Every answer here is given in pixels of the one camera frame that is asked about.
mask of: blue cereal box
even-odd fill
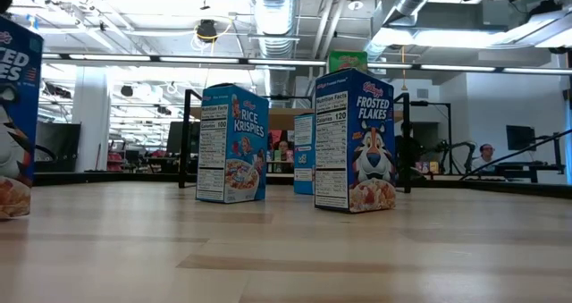
[[[294,117],[294,192],[314,195],[314,114]]]
[[[0,219],[29,214],[42,45],[0,17]]]
[[[393,87],[355,69],[315,82],[315,206],[395,207]]]
[[[203,91],[197,199],[265,198],[268,100],[232,84]]]

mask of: wooden floor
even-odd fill
[[[316,210],[291,187],[200,203],[175,183],[33,190],[0,222],[0,302],[572,302],[572,202],[414,189]]]

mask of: tiger cartoon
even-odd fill
[[[6,108],[18,103],[18,90],[13,84],[0,85],[0,176],[15,179],[30,186],[24,172],[31,164],[31,144],[19,130]]]
[[[367,127],[365,121],[361,122],[364,137],[361,144],[354,151],[353,171],[356,176],[354,185],[373,178],[392,182],[395,177],[395,165],[391,153],[385,148],[383,133],[385,127]]]

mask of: ventilation duct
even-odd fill
[[[390,23],[414,26],[416,24],[417,13],[428,1],[429,0],[387,0],[388,3],[380,4],[377,7],[374,13],[374,22],[378,23],[379,31],[372,36],[371,42],[367,44],[366,47],[370,62],[376,61],[383,53],[383,50],[385,50],[383,41],[388,36],[388,34],[383,33],[383,31],[386,30],[385,26]]]
[[[262,35],[289,36],[294,30],[296,0],[255,0],[254,14],[257,32]],[[264,58],[288,59],[292,57],[294,42],[287,38],[260,38],[260,51]],[[265,70],[266,95],[292,96],[290,72]],[[271,101],[271,107],[290,106],[289,102]]]

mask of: monitor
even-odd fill
[[[198,139],[200,122],[189,123],[189,153],[198,153]],[[182,122],[171,122],[169,138],[167,139],[167,152],[180,153],[182,140]]]
[[[517,125],[507,125],[507,140],[509,150],[522,150],[535,143],[534,128]]]

